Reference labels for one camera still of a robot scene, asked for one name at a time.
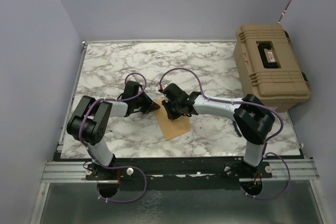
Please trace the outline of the brown paper envelope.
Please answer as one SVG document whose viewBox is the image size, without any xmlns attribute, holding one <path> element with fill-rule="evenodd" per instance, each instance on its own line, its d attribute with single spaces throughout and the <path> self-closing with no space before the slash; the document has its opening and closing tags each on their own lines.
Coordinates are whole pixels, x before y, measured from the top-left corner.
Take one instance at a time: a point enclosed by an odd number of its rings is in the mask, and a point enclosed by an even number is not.
<svg viewBox="0 0 336 224">
<path fill-rule="evenodd" d="M 168 141 L 189 132 L 191 130 L 189 118 L 182 116 L 176 120 L 168 119 L 167 112 L 162 104 L 162 101 L 164 101 L 163 98 L 155 101 L 160 108 L 154 111 L 154 115 L 164 138 Z"/>
</svg>

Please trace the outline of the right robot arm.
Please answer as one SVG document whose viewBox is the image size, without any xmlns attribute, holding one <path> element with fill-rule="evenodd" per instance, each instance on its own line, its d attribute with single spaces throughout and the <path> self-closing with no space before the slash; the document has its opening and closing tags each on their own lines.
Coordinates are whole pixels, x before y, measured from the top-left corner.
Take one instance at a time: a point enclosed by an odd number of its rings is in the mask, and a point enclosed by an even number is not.
<svg viewBox="0 0 336 224">
<path fill-rule="evenodd" d="M 159 92 L 164 95 L 164 106 L 169 120 L 181 116 L 213 115 L 232 120 L 246 140 L 241 171 L 246 177 L 254 177 L 260 171 L 266 137 L 273 127 L 275 117 L 261 101 L 252 94 L 244 98 L 226 100 L 207 97 L 203 92 L 186 93 L 171 83 Z"/>
</svg>

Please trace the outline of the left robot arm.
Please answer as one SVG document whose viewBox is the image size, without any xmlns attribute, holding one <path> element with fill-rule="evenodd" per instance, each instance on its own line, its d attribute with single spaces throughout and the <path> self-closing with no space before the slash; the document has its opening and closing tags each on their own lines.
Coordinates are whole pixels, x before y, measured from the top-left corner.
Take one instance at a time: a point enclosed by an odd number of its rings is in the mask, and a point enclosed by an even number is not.
<svg viewBox="0 0 336 224">
<path fill-rule="evenodd" d="M 113 180 L 121 176 L 123 168 L 116 168 L 116 156 L 103 139 L 110 118 L 138 112 L 148 114 L 159 108 L 135 81 L 125 82 L 124 91 L 116 101 L 83 96 L 68 121 L 67 133 L 80 141 L 92 157 L 92 163 L 86 168 L 86 179 Z"/>
</svg>

